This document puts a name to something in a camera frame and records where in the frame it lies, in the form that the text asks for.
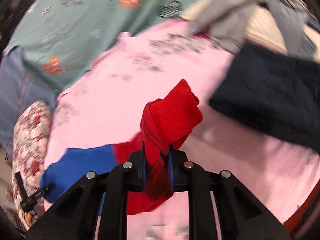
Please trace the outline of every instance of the pile of clothes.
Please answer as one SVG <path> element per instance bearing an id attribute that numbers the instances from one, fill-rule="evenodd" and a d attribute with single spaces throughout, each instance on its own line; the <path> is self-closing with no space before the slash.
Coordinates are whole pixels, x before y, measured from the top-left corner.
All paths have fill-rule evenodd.
<path id="1" fill-rule="evenodd" d="M 129 239 L 188 231 L 187 209 L 170 208 L 188 202 L 170 189 L 170 145 L 230 170 L 291 230 L 320 179 L 320 24 L 303 1 L 106 2 L 36 0 L 1 61 L 0 143 L 29 194 L 56 185 L 43 212 L 144 142 L 147 190 L 129 195 Z"/>

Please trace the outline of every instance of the cream fabric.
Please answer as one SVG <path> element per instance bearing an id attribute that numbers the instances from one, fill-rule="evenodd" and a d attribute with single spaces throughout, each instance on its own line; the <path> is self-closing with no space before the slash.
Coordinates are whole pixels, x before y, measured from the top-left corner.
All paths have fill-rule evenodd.
<path id="1" fill-rule="evenodd" d="M 199 0 L 189 8 L 182 11 L 180 17 L 192 22 L 211 2 L 212 0 Z M 304 32 L 317 46 L 314 61 L 320 63 L 320 34 L 307 25 L 304 26 Z M 247 23 L 246 39 L 274 52 L 287 55 L 284 39 L 276 21 L 267 9 L 260 6 L 255 7 Z"/>

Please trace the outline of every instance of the folded black clothing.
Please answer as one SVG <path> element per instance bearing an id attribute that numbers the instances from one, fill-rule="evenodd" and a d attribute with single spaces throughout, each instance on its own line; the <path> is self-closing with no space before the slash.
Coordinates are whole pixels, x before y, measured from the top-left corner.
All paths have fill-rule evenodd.
<path id="1" fill-rule="evenodd" d="M 320 65 L 247 42 L 210 106 L 258 131 L 320 152 Z"/>

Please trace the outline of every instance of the teal fabric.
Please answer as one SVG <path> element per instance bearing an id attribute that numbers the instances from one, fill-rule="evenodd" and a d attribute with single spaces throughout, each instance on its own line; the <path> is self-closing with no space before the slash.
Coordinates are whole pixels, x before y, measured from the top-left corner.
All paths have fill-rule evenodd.
<path id="1" fill-rule="evenodd" d="M 72 6 L 62 0 L 36 0 L 9 47 L 22 46 L 28 74 L 59 93 L 90 70 L 92 61 L 116 42 L 120 32 L 135 35 L 166 20 L 157 12 L 162 6 L 170 9 L 171 1 L 143 0 L 137 9 L 129 9 L 121 7 L 119 0 L 81 0 Z M 198 0 L 176 1 L 180 11 Z M 52 57 L 58 62 L 57 72 L 44 71 L 48 66 L 54 69 Z"/>

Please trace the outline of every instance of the floral pillow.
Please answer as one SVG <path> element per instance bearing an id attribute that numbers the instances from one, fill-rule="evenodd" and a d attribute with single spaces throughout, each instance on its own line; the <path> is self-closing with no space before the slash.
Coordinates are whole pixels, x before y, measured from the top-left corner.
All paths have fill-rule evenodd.
<path id="1" fill-rule="evenodd" d="M 19 117 L 13 134 L 12 189 L 14 203 L 20 220 L 29 229 L 37 220 L 34 212 L 24 213 L 20 207 L 21 196 L 14 174 L 20 172 L 23 185 L 30 196 L 40 187 L 44 171 L 44 158 L 47 152 L 51 128 L 51 113 L 43 101 L 34 102 Z M 44 212 L 43 198 L 38 201 Z"/>

